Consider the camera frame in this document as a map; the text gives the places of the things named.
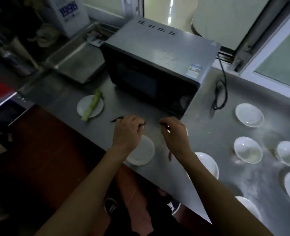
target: silver microwave top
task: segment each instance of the silver microwave top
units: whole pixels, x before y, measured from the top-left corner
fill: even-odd
[[[106,43],[202,84],[221,45],[209,39],[135,17]]]

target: celery stalk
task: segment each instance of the celery stalk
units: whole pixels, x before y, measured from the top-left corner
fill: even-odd
[[[83,121],[87,121],[89,116],[91,115],[92,111],[94,110],[94,108],[97,106],[99,99],[102,97],[102,92],[100,91],[100,89],[98,88],[96,90],[95,95],[92,98],[91,104],[90,106],[87,108],[87,110],[85,111],[82,120]]]

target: metal table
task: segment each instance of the metal table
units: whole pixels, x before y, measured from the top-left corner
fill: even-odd
[[[214,158],[219,167],[219,181],[236,196],[250,199],[258,207],[264,225],[274,235],[290,236],[290,198],[283,186],[284,175],[290,167],[273,156],[279,141],[290,141],[290,99],[228,75],[227,105],[214,113],[210,106],[215,80],[219,77],[222,77],[221,71],[210,71],[205,85],[181,120],[188,129],[191,148]],[[103,92],[104,109],[100,115],[83,122],[76,112],[76,105],[84,96],[93,94],[96,87]],[[50,72],[20,92],[104,150],[112,144],[114,123],[110,123],[111,120],[127,114],[141,116],[147,122],[143,134],[154,142],[155,156],[141,167],[125,164],[210,221],[183,167],[174,157],[171,162],[168,160],[169,151],[158,120],[169,114],[117,88],[107,71],[85,85]],[[234,114],[240,103],[251,103],[261,109],[265,115],[263,126],[253,129],[240,123]],[[264,153],[261,162],[249,164],[235,156],[233,143],[240,136],[253,138],[260,144]]]

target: leg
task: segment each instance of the leg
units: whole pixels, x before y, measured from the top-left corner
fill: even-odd
[[[105,200],[105,209],[111,217],[111,222],[104,236],[114,236],[117,234],[139,236],[138,233],[132,231],[131,218],[125,206],[119,206],[114,199],[107,198]]]
[[[172,216],[170,202],[172,202],[170,196],[160,196],[148,201],[147,211],[151,217],[151,225],[154,229],[151,235],[192,235],[187,228],[182,226]]]

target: black cable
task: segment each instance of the black cable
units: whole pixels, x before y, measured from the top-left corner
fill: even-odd
[[[226,103],[227,103],[227,100],[228,100],[228,91],[227,91],[227,78],[226,78],[226,74],[225,74],[225,71],[224,71],[224,67],[222,65],[222,61],[221,61],[221,58],[219,57],[219,54],[217,55],[218,56],[218,60],[219,60],[219,63],[221,64],[221,68],[222,68],[222,71],[223,71],[223,74],[224,74],[224,81],[219,79],[217,80],[216,82],[216,88],[215,88],[215,100],[212,104],[212,108],[214,110],[218,110],[218,109],[222,109],[223,107],[225,107]],[[221,106],[217,106],[217,100],[218,100],[218,97],[219,97],[219,94],[220,92],[222,91],[222,89],[225,89],[225,100],[224,102],[222,103]]]

